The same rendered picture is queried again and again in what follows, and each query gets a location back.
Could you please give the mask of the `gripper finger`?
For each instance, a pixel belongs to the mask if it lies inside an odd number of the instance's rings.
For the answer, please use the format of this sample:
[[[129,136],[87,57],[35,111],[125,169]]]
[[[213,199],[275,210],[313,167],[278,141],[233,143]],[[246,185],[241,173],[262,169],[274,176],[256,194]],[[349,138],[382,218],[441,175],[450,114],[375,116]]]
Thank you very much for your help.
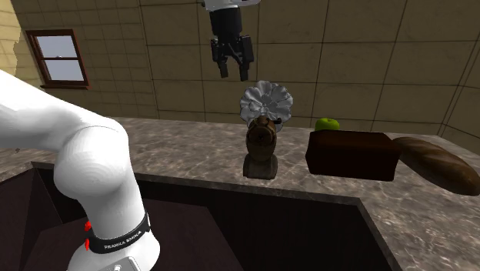
[[[248,80],[250,64],[254,62],[252,39],[249,35],[239,36],[232,45],[232,56],[238,63],[241,81]]]
[[[222,78],[228,77],[228,67],[227,61],[228,56],[226,54],[225,45],[218,41],[218,39],[214,38],[210,42],[211,50],[212,50],[212,61],[215,62],[218,66],[220,71],[220,76]]]

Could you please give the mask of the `green apple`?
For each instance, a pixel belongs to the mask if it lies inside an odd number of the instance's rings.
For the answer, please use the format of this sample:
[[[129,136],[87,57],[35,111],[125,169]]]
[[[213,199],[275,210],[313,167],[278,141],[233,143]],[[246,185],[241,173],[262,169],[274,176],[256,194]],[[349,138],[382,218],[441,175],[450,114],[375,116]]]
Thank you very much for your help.
[[[320,130],[339,130],[339,122],[335,119],[320,118],[315,122],[315,131]]]

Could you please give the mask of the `brown bear figure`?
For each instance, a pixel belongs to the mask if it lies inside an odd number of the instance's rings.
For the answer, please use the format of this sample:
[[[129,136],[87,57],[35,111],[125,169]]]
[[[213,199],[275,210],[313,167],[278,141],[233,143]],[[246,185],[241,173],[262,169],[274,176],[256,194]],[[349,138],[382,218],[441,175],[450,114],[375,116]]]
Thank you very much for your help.
[[[253,119],[248,126],[245,143],[248,154],[243,163],[243,176],[250,179],[274,179],[278,160],[274,155],[277,142],[275,123],[267,116]]]

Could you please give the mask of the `silver flower ornament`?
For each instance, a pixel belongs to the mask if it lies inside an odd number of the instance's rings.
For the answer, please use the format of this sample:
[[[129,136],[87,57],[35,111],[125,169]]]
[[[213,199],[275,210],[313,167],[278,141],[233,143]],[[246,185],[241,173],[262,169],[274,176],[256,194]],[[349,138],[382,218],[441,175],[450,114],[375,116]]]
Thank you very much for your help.
[[[287,88],[277,83],[260,80],[248,87],[240,100],[240,116],[247,125],[255,118],[265,116],[275,123],[280,132],[291,117],[293,97]]]

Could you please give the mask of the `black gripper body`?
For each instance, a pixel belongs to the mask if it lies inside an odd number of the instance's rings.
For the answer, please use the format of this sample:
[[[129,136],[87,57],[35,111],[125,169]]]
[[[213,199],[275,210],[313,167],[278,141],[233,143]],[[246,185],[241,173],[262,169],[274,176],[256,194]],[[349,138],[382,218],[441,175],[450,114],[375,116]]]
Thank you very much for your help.
[[[226,49],[222,49],[225,45],[227,49],[232,50],[228,55],[243,56],[241,43],[238,41],[242,31],[240,8],[224,8],[209,12],[209,18],[212,33],[216,37],[211,40],[212,55],[219,56],[220,53],[226,52]]]

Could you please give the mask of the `brown framed window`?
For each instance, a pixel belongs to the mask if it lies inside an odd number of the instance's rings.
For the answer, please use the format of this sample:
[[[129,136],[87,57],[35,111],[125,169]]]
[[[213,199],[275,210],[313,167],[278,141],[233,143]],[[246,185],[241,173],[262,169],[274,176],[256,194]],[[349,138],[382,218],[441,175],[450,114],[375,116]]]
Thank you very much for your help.
[[[73,29],[26,30],[44,89],[89,89]]]

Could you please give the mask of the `dark brown box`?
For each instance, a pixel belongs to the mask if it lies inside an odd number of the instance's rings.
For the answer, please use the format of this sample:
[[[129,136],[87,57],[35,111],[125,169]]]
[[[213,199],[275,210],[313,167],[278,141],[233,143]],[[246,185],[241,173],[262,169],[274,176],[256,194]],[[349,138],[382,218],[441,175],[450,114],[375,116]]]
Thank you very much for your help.
[[[402,151],[382,132],[311,132],[305,160],[314,175],[390,182]]]

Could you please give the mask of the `brown baguette loaf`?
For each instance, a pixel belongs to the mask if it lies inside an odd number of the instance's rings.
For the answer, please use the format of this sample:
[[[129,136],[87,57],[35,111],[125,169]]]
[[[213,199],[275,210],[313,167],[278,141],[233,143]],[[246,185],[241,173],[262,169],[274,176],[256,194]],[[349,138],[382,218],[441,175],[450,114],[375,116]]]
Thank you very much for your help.
[[[463,159],[440,146],[413,137],[392,140],[400,160],[429,182],[464,196],[480,196],[480,175]]]

